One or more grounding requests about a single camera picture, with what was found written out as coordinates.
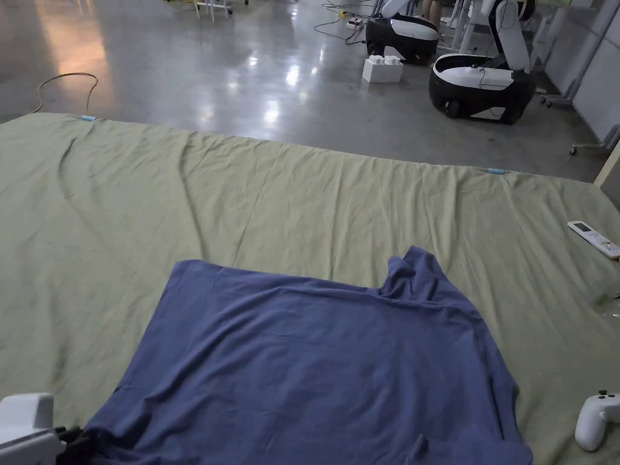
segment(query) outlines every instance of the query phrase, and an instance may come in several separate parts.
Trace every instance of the power strip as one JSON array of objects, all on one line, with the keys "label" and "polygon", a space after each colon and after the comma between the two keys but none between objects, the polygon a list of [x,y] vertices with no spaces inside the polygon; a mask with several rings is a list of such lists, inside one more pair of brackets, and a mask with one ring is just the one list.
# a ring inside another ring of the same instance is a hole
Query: power strip
[{"label": "power strip", "polygon": [[351,18],[347,21],[347,29],[364,29],[364,20],[362,18]]}]

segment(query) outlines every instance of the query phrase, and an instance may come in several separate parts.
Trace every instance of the black and white robot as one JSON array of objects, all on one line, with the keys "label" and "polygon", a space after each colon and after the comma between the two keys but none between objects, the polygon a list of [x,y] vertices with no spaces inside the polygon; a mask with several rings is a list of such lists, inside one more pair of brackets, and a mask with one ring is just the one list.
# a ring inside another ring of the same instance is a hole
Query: black and white robot
[{"label": "black and white robot", "polygon": [[383,55],[386,47],[393,47],[407,63],[427,64],[437,51],[439,32],[422,17],[399,14],[407,1],[389,0],[368,21],[366,49],[369,55]]},{"label": "black and white robot", "polygon": [[536,0],[483,0],[480,11],[489,18],[499,55],[439,57],[428,83],[433,105],[450,118],[516,123],[536,91],[520,24],[534,14],[535,7]]}]

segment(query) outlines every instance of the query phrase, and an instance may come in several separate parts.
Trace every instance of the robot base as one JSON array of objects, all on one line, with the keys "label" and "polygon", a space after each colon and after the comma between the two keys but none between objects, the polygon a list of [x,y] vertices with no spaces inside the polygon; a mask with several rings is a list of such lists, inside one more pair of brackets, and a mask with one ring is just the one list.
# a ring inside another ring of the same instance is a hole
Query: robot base
[{"label": "robot base", "polygon": [[[401,35],[396,29],[409,35]],[[437,51],[439,35],[431,23],[411,17],[375,18],[366,25],[366,50],[369,55],[384,55],[386,47],[394,47],[407,63],[427,64]]]},{"label": "robot base", "polygon": [[437,59],[428,83],[433,105],[450,118],[483,118],[512,125],[534,96],[536,83],[527,73],[483,68],[490,58],[444,55]]}]

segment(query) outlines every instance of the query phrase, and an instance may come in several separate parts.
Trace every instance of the person's leg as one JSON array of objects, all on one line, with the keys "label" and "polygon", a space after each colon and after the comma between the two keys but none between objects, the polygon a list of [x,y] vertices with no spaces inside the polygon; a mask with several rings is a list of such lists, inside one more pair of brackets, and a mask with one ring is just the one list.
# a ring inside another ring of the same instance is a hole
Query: person's leg
[{"label": "person's leg", "polygon": [[439,24],[441,22],[441,0],[423,0],[422,15],[439,29]]},{"label": "person's leg", "polygon": [[441,24],[441,0],[433,0],[428,19],[439,30],[439,25]]},{"label": "person's leg", "polygon": [[433,0],[423,0],[422,2],[422,16],[430,21],[430,8],[433,5]]}]

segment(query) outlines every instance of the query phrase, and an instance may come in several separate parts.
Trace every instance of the white lego brick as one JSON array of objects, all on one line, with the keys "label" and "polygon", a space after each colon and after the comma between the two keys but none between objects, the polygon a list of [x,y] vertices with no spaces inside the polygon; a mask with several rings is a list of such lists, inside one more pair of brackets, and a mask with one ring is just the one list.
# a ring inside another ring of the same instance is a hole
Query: white lego brick
[{"label": "white lego brick", "polygon": [[403,64],[396,56],[371,55],[364,62],[361,76],[368,82],[398,82],[401,80]]}]

